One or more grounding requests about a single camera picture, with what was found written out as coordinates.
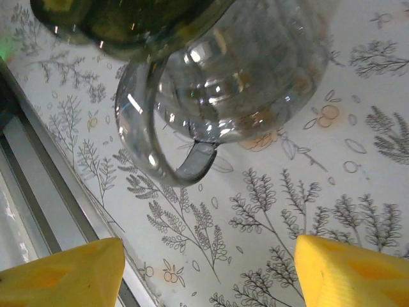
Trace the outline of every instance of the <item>metal frame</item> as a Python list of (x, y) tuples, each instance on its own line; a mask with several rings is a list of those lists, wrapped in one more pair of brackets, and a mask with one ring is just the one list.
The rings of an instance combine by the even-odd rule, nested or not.
[[(71, 219), (71, 221), (66, 221), (67, 224), (70, 225), (70, 234), (72, 233), (73, 236), (76, 236), (77, 233), (80, 233), (85, 242), (91, 242), (105, 237), (116, 237), (117, 235), (98, 207), (99, 204), (95, 203), (89, 190), (81, 183), (81, 179), (73, 171), (61, 149), (59, 149), (58, 144), (43, 126), (43, 123), (34, 112), (27, 97), (4, 62), (0, 62), (0, 72), (6, 77), (9, 86), (13, 89), (15, 99), (21, 107), (21, 111), (18, 112), (17, 116), (4, 129), (4, 138), (0, 141), (0, 145), (9, 159), (9, 165), (12, 166), (15, 178), (21, 178), (22, 174), (26, 181), (29, 181), (28, 177), (32, 174), (24, 174), (24, 167), (22, 167), (22, 165), (24, 163), (28, 165), (26, 161), (27, 158), (23, 157), (23, 155), (30, 151), (27, 147), (31, 147), (31, 151), (34, 152), (34, 155), (32, 155), (30, 159), (38, 159), (40, 161), (43, 168), (42, 171), (47, 172), (48, 177), (52, 181), (52, 187), (48, 186), (47, 188), (57, 191), (62, 199), (61, 202), (58, 202), (61, 206), (61, 212), (65, 210), (69, 213), (65, 215), (68, 216), (66, 217), (67, 219)], [(60, 246), (72, 244), (70, 242), (64, 242), (66, 237), (58, 237), (56, 235), (56, 240), (52, 238), (51, 234), (54, 235), (57, 232), (56, 230), (58, 230), (56, 226), (52, 226), (52, 220), (55, 217), (47, 217), (47, 207), (43, 203), (39, 203), (35, 195), (35, 201), (33, 201), (33, 195), (30, 195), (31, 188), (26, 189), (27, 182), (24, 183), (24, 180), (21, 181), (20, 179), (19, 183), (20, 187), (24, 188), (28, 193), (25, 195), (26, 200), (32, 212), (36, 212), (36, 214), (33, 215), (37, 220), (51, 252), (55, 253), (61, 250), (58, 248), (58, 244)], [(122, 305), (126, 307), (157, 306), (158, 301), (149, 289), (144, 286), (137, 267), (130, 256), (130, 254), (132, 254), (133, 257), (136, 256), (130, 246), (125, 246), (125, 254), (125, 272), (119, 295)]]

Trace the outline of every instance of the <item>leaf illustration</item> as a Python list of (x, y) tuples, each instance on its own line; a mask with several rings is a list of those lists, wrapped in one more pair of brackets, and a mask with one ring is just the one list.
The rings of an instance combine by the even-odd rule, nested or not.
[(297, 153), (297, 150), (295, 148), (294, 142), (292, 142), (289, 139), (285, 139), (281, 143), (281, 147), (284, 150), (284, 153), (290, 160), (294, 160), (295, 154)]
[(354, 141), (353, 139), (345, 139), (344, 140), (345, 145), (352, 150), (353, 152), (356, 152), (357, 154), (367, 154), (368, 151), (357, 141)]
[(328, 230), (327, 233), (331, 240), (336, 240), (338, 242), (355, 245), (355, 240), (352, 237), (350, 232), (340, 232), (338, 230)]
[(329, 183), (330, 185), (335, 185), (336, 183), (335, 183), (334, 177), (328, 178), (328, 183)]
[(325, 96), (325, 101), (330, 101), (335, 95), (335, 91), (334, 90), (330, 90), (329, 93)]
[(212, 197), (212, 206), (214, 207), (214, 209), (219, 208), (219, 201), (217, 200), (216, 197)]
[(164, 264), (166, 265), (166, 268), (167, 268), (168, 271), (172, 270), (172, 267), (171, 267), (170, 263), (166, 259), (164, 259)]
[(180, 252), (180, 253), (184, 253), (185, 250), (186, 250), (186, 242), (180, 243), (180, 250), (179, 250), (179, 252)]
[(212, 169), (222, 174), (227, 174), (234, 171), (232, 165), (225, 158), (220, 156), (216, 156)]
[(164, 184), (160, 184), (160, 187), (162, 188), (165, 196), (167, 197), (168, 200), (170, 200), (173, 203), (177, 203), (178, 202), (178, 196), (176, 195), (176, 192), (174, 191), (174, 189), (168, 185), (164, 185)]
[(228, 258), (226, 254), (228, 253), (226, 250), (226, 245), (223, 241), (222, 230), (218, 225), (215, 225), (214, 231), (214, 241), (212, 243), (212, 253), (213, 259), (219, 259), (221, 261), (226, 261)]
[(386, 73), (402, 76), (408, 71), (409, 59), (395, 56), (396, 50), (395, 42), (373, 40), (352, 49), (350, 66), (355, 67), (357, 75), (363, 78)]
[(354, 101), (354, 103), (356, 104), (360, 104), (361, 103), (361, 99), (356, 96), (356, 95), (352, 95), (352, 100)]
[(316, 118), (314, 118), (313, 120), (310, 120), (309, 122), (307, 122), (305, 125), (304, 125), (304, 130), (308, 130), (308, 129), (311, 129), (311, 128), (313, 128), (314, 126), (315, 126), (315, 124), (317, 123), (317, 119)]
[(119, 80), (122, 78), (122, 75), (125, 72), (126, 67), (127, 67), (126, 64), (119, 67), (119, 69), (116, 71), (115, 80)]
[(193, 261), (192, 261), (192, 266), (193, 266), (193, 268), (194, 268), (197, 272), (200, 272), (200, 266), (199, 266), (199, 264), (196, 262), (196, 260), (193, 260)]
[(384, 136), (375, 136), (374, 145), (378, 152), (399, 164), (409, 165), (409, 126), (406, 120), (397, 113), (394, 118), (399, 125), (399, 133), (393, 128), (394, 120), (380, 109), (373, 106), (374, 114), (369, 114), (366, 123), (375, 132)]
[(288, 236), (291, 240), (295, 240), (302, 232), (304, 232), (304, 230), (300, 229), (297, 224), (297, 217), (293, 216), (291, 211), (282, 209), (281, 216), (284, 219), (284, 224), (287, 226), (289, 231)]
[(306, 147), (300, 147), (298, 148), (298, 153), (299, 154), (308, 154), (311, 151), (311, 149), (306, 148)]
[(358, 118), (354, 114), (348, 115), (348, 122), (351, 126), (355, 126), (358, 123)]
[(315, 115), (319, 115), (319, 113), (320, 113), (315, 107), (312, 107), (312, 108), (311, 108), (311, 111), (312, 111)]
[(179, 201), (180, 201), (180, 208), (182, 211), (185, 211), (186, 213), (190, 212), (190, 208), (189, 208), (189, 196), (187, 194), (187, 189), (185, 187), (182, 187), (180, 189), (180, 197), (179, 197)]
[(313, 230), (310, 232), (311, 235), (324, 236), (326, 234), (325, 225), (329, 223), (330, 215), (328, 214), (330, 210), (325, 207), (318, 206), (318, 211), (314, 214), (313, 219)]

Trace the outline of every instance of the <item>fern illustration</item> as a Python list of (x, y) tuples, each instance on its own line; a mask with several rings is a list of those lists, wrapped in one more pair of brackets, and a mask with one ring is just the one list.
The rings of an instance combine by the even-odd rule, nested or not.
[[(204, 203), (199, 206), (191, 203), (186, 188), (181, 188), (176, 193), (173, 187), (156, 184), (134, 165), (125, 149), (120, 149), (113, 157), (121, 164), (118, 169), (128, 173), (128, 191), (137, 199), (152, 200), (149, 202), (151, 214), (147, 218), (154, 228), (164, 234), (162, 242), (181, 253), (185, 251), (187, 244), (199, 248), (220, 282), (216, 264), (228, 260), (228, 252), (222, 229), (213, 222), (208, 207)], [(165, 210), (157, 201), (158, 198), (165, 199), (170, 210)], [(190, 222), (191, 217), (194, 218), (194, 224)]]
[(397, 43), (373, 40), (367, 45), (359, 45), (351, 51), (350, 65), (355, 67), (357, 75), (369, 78), (372, 75), (402, 76), (408, 71), (409, 59), (394, 55)]
[(330, 219), (330, 210), (325, 207), (318, 206), (317, 207), (317, 212), (314, 214), (314, 224), (313, 224), (313, 230), (309, 232), (310, 235), (317, 235), (319, 237), (323, 237), (327, 231), (325, 229), (325, 225), (329, 223)]
[(276, 279), (282, 288), (292, 287), (295, 292), (303, 299), (301, 292), (296, 288), (298, 281), (297, 273), (293, 261), (286, 258), (285, 250), (280, 246), (270, 249), (271, 260), (267, 262), (267, 272), (272, 273), (273, 279)]
[[(321, 187), (317, 182), (313, 182), (308, 185), (308, 187), (305, 187), (302, 180), (299, 180), (298, 185), (295, 187), (287, 169), (284, 169), (281, 175), (282, 187), (284, 188), (283, 193), (286, 195), (286, 200), (289, 201), (288, 209), (282, 209), (281, 216), (289, 231), (289, 237), (296, 239), (300, 234), (307, 233), (307, 206), (316, 201)], [(276, 192), (272, 189), (273, 183), (271, 183), (271, 178), (266, 174), (258, 176), (252, 168), (248, 171), (244, 171), (243, 177), (243, 181), (247, 184), (250, 201), (247, 202), (246, 198), (241, 194), (230, 198), (233, 203), (232, 209), (236, 212), (237, 216), (233, 217), (229, 224), (241, 232), (261, 233), (263, 230), (271, 232), (275, 239), (278, 240), (279, 245), (270, 249), (272, 256), (269, 261), (266, 262), (266, 271), (267, 273), (271, 273), (269, 278), (271, 281), (279, 282), (281, 287), (294, 288), (297, 295), (304, 299), (301, 291), (298, 289), (299, 285), (293, 263), (293, 254), (289, 251), (282, 241), (281, 236), (273, 227), (268, 215), (269, 211), (277, 202)], [(328, 212), (328, 209), (319, 207), (316, 213), (316, 219), (314, 220), (316, 223), (313, 225), (313, 230), (320, 235), (327, 233), (325, 225), (329, 219)], [(297, 216), (303, 218), (304, 228), (300, 228), (297, 224)], [(217, 300), (215, 297), (213, 297), (213, 300), (216, 306)], [(242, 306), (264, 305), (253, 302), (253, 304), (242, 304)]]
[[(409, 125), (398, 113), (394, 113), (394, 119), (387, 116), (378, 107), (372, 107), (373, 114), (366, 117), (366, 124), (378, 135), (375, 136), (375, 147), (378, 152), (392, 161), (409, 165)], [(397, 124), (399, 132), (393, 129)]]
[(358, 245), (362, 243), (358, 234), (358, 227), (362, 223), (357, 206), (352, 202), (352, 198), (342, 195), (341, 199), (336, 201), (335, 208), (331, 210), (333, 217), (337, 219), (345, 228), (351, 228), (355, 234)]
[(328, 237), (342, 243), (356, 245), (355, 239), (350, 232), (340, 232), (339, 230), (327, 230)]
[(240, 275), (244, 280), (244, 285), (233, 286), (233, 292), (235, 297), (239, 299), (239, 303), (226, 300), (223, 295), (214, 293), (209, 299), (210, 303), (214, 307), (239, 307), (239, 306), (252, 306), (252, 307), (276, 307), (277, 303), (282, 306), (291, 307), (291, 305), (278, 299), (275, 294), (272, 293), (271, 287), (274, 281), (269, 273), (263, 273), (261, 269), (257, 271), (249, 271)]
[(400, 229), (401, 211), (396, 204), (384, 203), (383, 212), (377, 214), (377, 207), (369, 194), (359, 198), (364, 224), (366, 225), (366, 241), (382, 251), (384, 247), (396, 247), (398, 238), (402, 237)]
[[(388, 131), (393, 125), (387, 118), (382, 118), (383, 128)], [(281, 183), (284, 188), (283, 193), (287, 202), (286, 209), (281, 210), (281, 216), (284, 224), (289, 231), (289, 237), (296, 239), (298, 235), (310, 233), (320, 237), (327, 237), (339, 242), (363, 246), (360, 233), (366, 232), (365, 241), (374, 246), (379, 252), (384, 248), (399, 246), (398, 238), (401, 237), (401, 211), (396, 204), (383, 204), (382, 211), (374, 206), (374, 201), (370, 195), (365, 194), (359, 198), (359, 204), (354, 203), (353, 199), (348, 195), (341, 195), (335, 201), (334, 208), (329, 209), (322, 206), (309, 206), (309, 203), (314, 203), (321, 191), (320, 185), (316, 182), (311, 183), (308, 188), (299, 180), (295, 185), (291, 179), (288, 170), (284, 169), (281, 173)], [(267, 175), (258, 176), (251, 168), (243, 172), (244, 182), (247, 185), (249, 192), (249, 201), (241, 194), (237, 194), (230, 200), (233, 203), (232, 209), (236, 212), (235, 217), (230, 220), (230, 225), (233, 228), (239, 229), (241, 232), (269, 231), (273, 233), (279, 244), (270, 248), (270, 259), (266, 261), (266, 273), (262, 273), (262, 269), (256, 272), (250, 271), (243, 273), (242, 278), (245, 279), (245, 285), (240, 288), (234, 285), (233, 292), (235, 297), (240, 301), (229, 301), (223, 295), (214, 293), (210, 298), (210, 302), (215, 307), (220, 306), (290, 306), (280, 300), (276, 295), (270, 292), (270, 287), (277, 282), (282, 288), (291, 287), (297, 296), (301, 299), (303, 295), (299, 290), (298, 278), (295, 272), (293, 255), (284, 245), (280, 238), (280, 234), (269, 222), (270, 210), (273, 210), (277, 202), (277, 195), (272, 190), (273, 183)], [(264, 198), (264, 189), (260, 187), (268, 184), (271, 191), (270, 197), (271, 206), (264, 207), (261, 200)], [(304, 218), (308, 213), (313, 213), (313, 224), (311, 227), (304, 222), (304, 228), (299, 227), (297, 218)], [(336, 220), (345, 230), (327, 228), (330, 219)], [(397, 256), (409, 258), (409, 245), (403, 251), (396, 251)]]
[(62, 142), (65, 149), (71, 153), (71, 163), (75, 165), (74, 151), (77, 146), (78, 130), (77, 125), (81, 121), (81, 101), (72, 95), (67, 96), (66, 101), (60, 101), (57, 109), (59, 112), (50, 115), (48, 128), (54, 137)]
[(291, 212), (284, 209), (281, 211), (281, 216), (284, 218), (284, 223), (287, 225), (289, 230), (289, 236), (291, 239), (296, 239), (298, 234), (306, 233), (307, 231), (307, 204), (314, 203), (318, 197), (318, 192), (321, 188), (318, 186), (317, 182), (310, 184), (308, 190), (305, 190), (303, 181), (298, 181), (298, 192), (294, 188), (294, 183), (291, 181), (290, 174), (288, 170), (284, 169), (281, 173), (283, 184), (281, 185), (284, 190), (283, 192), (288, 195), (287, 200), (289, 201), (289, 206), (293, 207), (293, 210), (301, 215), (304, 219), (304, 228), (300, 229), (295, 223), (297, 218), (291, 215)]
[(29, 65), (38, 65), (44, 75), (45, 82), (49, 82), (53, 71), (59, 75), (59, 85), (64, 86), (68, 81), (72, 82), (75, 90), (86, 89), (92, 104), (99, 103), (106, 98), (106, 87), (99, 82), (100, 76), (92, 71), (82, 72), (80, 65), (85, 61), (85, 57), (74, 57), (69, 59), (69, 50), (52, 54), (49, 59), (34, 61)]
[(103, 207), (105, 207), (105, 193), (112, 189), (116, 176), (114, 173), (114, 165), (111, 164), (111, 159), (106, 157), (100, 158), (97, 149), (89, 139), (82, 142), (79, 146), (78, 152), (79, 160), (78, 166), (82, 168), (82, 176), (85, 180), (96, 178), (100, 191), (100, 200)]
[(12, 24), (15, 24), (13, 40), (21, 45), (21, 51), (29, 57), (39, 55), (43, 49), (37, 43), (37, 38), (42, 30), (42, 25), (31, 16), (27, 8), (23, 8), (17, 3), (13, 8), (11, 17)]
[(386, 247), (399, 246), (398, 238), (402, 237), (401, 211), (399, 206), (392, 203), (384, 203), (383, 210), (379, 213), (378, 207), (370, 194), (359, 198), (359, 206), (347, 195), (342, 195), (336, 201), (335, 208), (331, 210), (333, 217), (345, 228), (351, 228), (355, 238), (350, 232), (327, 230), (330, 239), (339, 242), (363, 246), (360, 239), (359, 228), (365, 226), (365, 241), (373, 245), (379, 252)]
[(341, 54), (339, 51), (334, 50), (334, 45), (335, 45), (335, 40), (334, 40), (334, 36), (331, 35), (330, 39), (329, 39), (329, 46), (328, 48), (330, 49), (330, 57), (329, 60), (335, 65), (335, 66), (339, 66), (339, 67), (345, 67), (344, 64), (340, 63), (337, 58), (339, 57), (339, 55)]

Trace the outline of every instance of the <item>plant drawing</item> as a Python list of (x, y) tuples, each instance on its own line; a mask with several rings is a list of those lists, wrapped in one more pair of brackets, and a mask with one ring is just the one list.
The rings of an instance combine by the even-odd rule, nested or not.
[[(366, 242), (369, 247), (379, 252), (384, 251), (385, 248), (399, 246), (397, 240), (401, 237), (402, 226), (398, 205), (384, 203), (380, 210), (374, 205), (369, 194), (358, 198), (358, 205), (344, 194), (335, 201), (331, 209), (315, 207), (312, 204), (316, 202), (321, 191), (318, 183), (305, 185), (302, 180), (299, 180), (296, 186), (286, 169), (282, 171), (281, 176), (282, 192), (285, 199), (289, 201), (285, 208), (281, 209), (281, 217), (290, 239), (295, 240), (300, 234), (308, 233), (361, 247)], [(239, 301), (230, 301), (216, 292), (210, 298), (210, 302), (215, 307), (291, 306), (280, 299), (279, 292), (272, 290), (273, 285), (278, 283), (282, 288), (292, 288), (296, 295), (303, 299), (299, 290), (293, 255), (282, 239), (282, 234), (269, 222), (274, 216), (273, 211), (281, 207), (277, 203), (279, 195), (273, 190), (271, 178), (266, 174), (258, 176), (253, 169), (249, 169), (243, 172), (243, 177), (249, 192), (249, 201), (241, 194), (231, 198), (232, 209), (236, 212), (236, 216), (230, 220), (230, 225), (241, 232), (259, 234), (262, 231), (268, 231), (278, 245), (269, 249), (270, 259), (266, 261), (264, 272), (263, 269), (258, 269), (240, 275), (244, 279), (244, 285), (233, 286), (233, 293)], [(313, 215), (312, 219), (306, 219), (308, 212)], [(351, 232), (329, 228), (331, 219)], [(311, 226), (308, 225), (307, 220), (313, 221)], [(402, 258), (409, 258), (409, 245), (403, 251), (397, 251), (396, 254)]]
[[(116, 176), (112, 175), (116, 170), (113, 169), (113, 165), (109, 164), (111, 160), (103, 158), (101, 161), (99, 156), (96, 154), (96, 148), (94, 148), (93, 143), (90, 143), (89, 140), (84, 140), (83, 146), (79, 147), (80, 152), (77, 152), (76, 145), (79, 133), (77, 130), (77, 125), (82, 120), (82, 110), (79, 108), (80, 103), (81, 102), (77, 100), (77, 97), (73, 97), (72, 95), (67, 96), (66, 101), (60, 101), (57, 106), (59, 111), (54, 115), (50, 115), (47, 128), (57, 141), (61, 152), (64, 153), (65, 157), (70, 161), (70, 166), (73, 169), (74, 175), (77, 177), (78, 181), (81, 183), (81, 186), (91, 198), (93, 204), (102, 208), (102, 210), (109, 216), (111, 220), (108, 221), (108, 223), (116, 224), (124, 232), (122, 227), (105, 209), (104, 205), (105, 192), (112, 189), (113, 182), (116, 179)], [(79, 166), (82, 167), (82, 175), (86, 174), (85, 178), (81, 177), (75, 169), (76, 154), (81, 156)], [(97, 177), (98, 179), (101, 201), (95, 197), (95, 195), (83, 182), (83, 179), (90, 179), (93, 177)]]
[[(20, 49), (26, 56), (36, 58), (44, 48), (39, 44), (38, 37), (43, 30), (43, 26), (38, 22), (27, 9), (17, 3), (13, 8), (11, 17), (12, 24), (15, 24), (13, 39), (20, 44)], [(106, 88), (99, 81), (100, 76), (92, 71), (83, 72), (80, 66), (85, 61), (85, 57), (76, 56), (70, 59), (70, 51), (58, 51), (49, 56), (48, 59), (36, 59), (28, 66), (38, 65), (43, 71), (45, 82), (49, 82), (53, 73), (57, 72), (60, 86), (64, 86), (69, 81), (75, 90), (85, 89), (89, 95), (91, 103), (99, 103), (106, 97)]]
[(372, 75), (402, 76), (408, 71), (409, 59), (395, 56), (397, 43), (373, 40), (367, 45), (359, 45), (351, 51), (350, 65), (357, 75), (369, 78)]
[(139, 274), (142, 276), (142, 279), (146, 281), (146, 278), (150, 278), (154, 275), (155, 271), (153, 267), (147, 266), (146, 262), (143, 263), (143, 267), (138, 269)]
[(409, 165), (409, 125), (398, 113), (391, 118), (378, 107), (372, 107), (372, 114), (366, 116), (366, 124), (378, 135), (375, 136), (375, 147), (378, 152), (390, 160)]
[(99, 103), (106, 98), (106, 88), (99, 82), (100, 76), (92, 71), (82, 72), (79, 70), (85, 57), (76, 56), (69, 59), (70, 51), (60, 51), (52, 54), (49, 59), (43, 59), (31, 62), (28, 65), (37, 64), (42, 70), (45, 82), (49, 82), (52, 72), (55, 70), (59, 75), (59, 85), (64, 86), (68, 81), (72, 82), (72, 88), (75, 90), (86, 89), (92, 104)]
[(42, 30), (40, 22), (32, 18), (29, 10), (19, 3), (13, 8), (11, 22), (17, 26), (13, 40), (21, 44), (21, 51), (26, 56), (37, 56), (43, 50), (37, 42), (37, 37)]
[(392, 21), (393, 16), (390, 13), (375, 13), (374, 17), (370, 20), (370, 22), (375, 22), (378, 26), (378, 29), (381, 29), (383, 24), (387, 24), (388, 22)]
[(82, 168), (82, 176), (85, 180), (96, 178), (98, 181), (101, 204), (105, 207), (104, 197), (108, 190), (112, 189), (116, 176), (114, 173), (114, 165), (111, 164), (111, 159), (107, 157), (100, 158), (97, 148), (89, 139), (82, 142), (82, 146), (78, 147), (78, 166)]
[[(128, 173), (128, 191), (140, 200), (151, 200), (151, 214), (147, 218), (153, 227), (164, 234), (162, 242), (180, 253), (185, 251), (188, 244), (199, 248), (219, 280), (216, 264), (228, 260), (227, 250), (222, 230), (213, 222), (208, 207), (204, 203), (191, 203), (186, 188), (181, 188), (176, 193), (172, 187), (156, 184), (134, 165), (125, 149), (119, 149), (118, 154), (113, 157), (121, 164), (118, 169)], [(166, 202), (169, 210), (160, 204), (159, 198)]]
[(328, 173), (328, 170), (324, 165), (319, 163), (312, 155), (311, 155), (311, 149), (307, 147), (302, 147), (294, 143), (292, 140), (288, 138), (288, 133), (286, 131), (283, 131), (280, 129), (278, 131), (279, 138), (281, 140), (281, 147), (284, 150), (284, 153), (286, 154), (287, 158), (289, 158), (291, 161), (295, 159), (296, 155), (303, 155), (304, 157), (308, 158), (309, 160), (309, 165), (317, 165), (319, 168), (321, 168), (324, 172)]
[(337, 60), (337, 58), (339, 57), (339, 55), (341, 54), (341, 52), (334, 50), (334, 36), (331, 35), (330, 36), (330, 40), (329, 40), (329, 48), (330, 48), (330, 61), (331, 63), (333, 63), (335, 66), (339, 66), (339, 67), (345, 67), (344, 64), (342, 64), (341, 62), (339, 62)]
[(164, 263), (166, 268), (163, 269), (164, 271), (164, 280), (168, 283), (177, 283), (178, 281), (180, 284), (186, 288), (185, 280), (181, 276), (184, 267), (181, 267), (180, 269), (176, 270), (175, 265), (171, 265), (166, 259), (164, 259)]
[(64, 144), (65, 150), (71, 155), (71, 165), (75, 166), (74, 150), (78, 140), (77, 125), (81, 121), (80, 100), (72, 95), (67, 96), (66, 101), (58, 102), (57, 109), (59, 112), (50, 115), (48, 128), (51, 133)]

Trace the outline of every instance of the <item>white table surface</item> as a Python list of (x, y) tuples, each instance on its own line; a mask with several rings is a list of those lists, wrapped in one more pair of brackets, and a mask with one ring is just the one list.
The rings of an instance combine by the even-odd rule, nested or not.
[[(299, 233), (409, 258), (408, 3), (338, 3), (332, 61), (310, 103), (279, 132), (222, 146), (200, 184), (172, 190), (135, 168), (117, 137), (124, 63), (56, 42), (28, 2), (0, 0), (9, 67), (168, 307), (304, 306)], [(180, 162), (190, 141), (162, 127)]]

